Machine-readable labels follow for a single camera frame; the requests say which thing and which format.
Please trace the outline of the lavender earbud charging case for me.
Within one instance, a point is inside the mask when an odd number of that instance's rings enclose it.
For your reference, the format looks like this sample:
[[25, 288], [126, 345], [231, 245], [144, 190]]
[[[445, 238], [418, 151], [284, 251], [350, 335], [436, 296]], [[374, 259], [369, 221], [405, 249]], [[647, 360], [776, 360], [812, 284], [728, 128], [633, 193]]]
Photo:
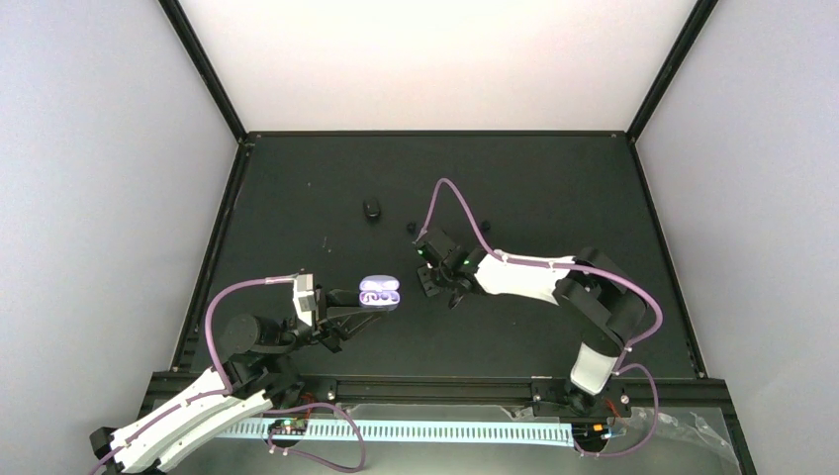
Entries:
[[392, 311], [396, 309], [401, 302], [400, 295], [400, 281], [390, 275], [370, 275], [364, 277], [358, 286], [359, 294], [362, 292], [377, 292], [388, 296], [390, 302], [386, 307], [370, 308]]

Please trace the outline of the purple earbud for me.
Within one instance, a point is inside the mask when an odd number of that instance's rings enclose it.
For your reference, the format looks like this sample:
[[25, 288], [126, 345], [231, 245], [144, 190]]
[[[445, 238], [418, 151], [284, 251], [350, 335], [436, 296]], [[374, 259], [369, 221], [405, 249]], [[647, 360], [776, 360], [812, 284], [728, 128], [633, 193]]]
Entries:
[[377, 292], [362, 292], [359, 294], [359, 302], [365, 308], [386, 307], [390, 300], [387, 295]]

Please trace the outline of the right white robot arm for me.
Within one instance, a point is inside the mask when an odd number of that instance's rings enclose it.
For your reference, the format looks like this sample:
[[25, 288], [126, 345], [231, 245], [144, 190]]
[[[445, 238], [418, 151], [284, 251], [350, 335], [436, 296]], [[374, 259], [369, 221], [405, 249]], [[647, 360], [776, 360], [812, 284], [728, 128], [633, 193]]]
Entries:
[[581, 345], [563, 388], [566, 406], [586, 415], [604, 399], [604, 388], [650, 305], [604, 254], [586, 248], [576, 256], [536, 258], [457, 244], [440, 229], [422, 234], [415, 249], [425, 260], [418, 277], [426, 296], [451, 293], [456, 307], [467, 295], [511, 295], [562, 308], [581, 334]]

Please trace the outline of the black charging case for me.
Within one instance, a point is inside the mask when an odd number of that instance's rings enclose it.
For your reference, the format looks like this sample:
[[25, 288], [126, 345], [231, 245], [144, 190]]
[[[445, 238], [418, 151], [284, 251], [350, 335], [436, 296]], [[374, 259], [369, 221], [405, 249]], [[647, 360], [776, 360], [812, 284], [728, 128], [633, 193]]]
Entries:
[[382, 216], [380, 202], [375, 197], [368, 197], [362, 201], [363, 214], [368, 221], [377, 221]]

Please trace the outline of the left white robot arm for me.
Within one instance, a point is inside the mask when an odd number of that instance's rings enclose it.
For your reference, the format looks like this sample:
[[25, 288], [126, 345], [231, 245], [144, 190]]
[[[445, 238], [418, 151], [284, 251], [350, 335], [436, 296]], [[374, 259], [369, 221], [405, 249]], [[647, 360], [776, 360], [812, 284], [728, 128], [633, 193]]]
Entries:
[[[213, 332], [216, 309], [230, 294], [251, 287], [288, 284], [295, 314], [288, 323], [254, 315], [233, 318], [221, 336]], [[362, 279], [357, 289], [325, 291], [310, 274], [250, 279], [228, 286], [207, 307], [204, 327], [211, 364], [185, 389], [137, 421], [101, 427], [90, 441], [93, 474], [167, 474], [209, 440], [257, 416], [277, 416], [267, 435], [270, 449], [278, 432], [310, 425], [313, 409], [332, 412], [363, 438], [358, 424], [337, 405], [304, 396], [305, 382], [293, 352], [322, 345], [338, 352], [342, 342], [387, 316], [401, 302], [400, 283], [391, 276]]]

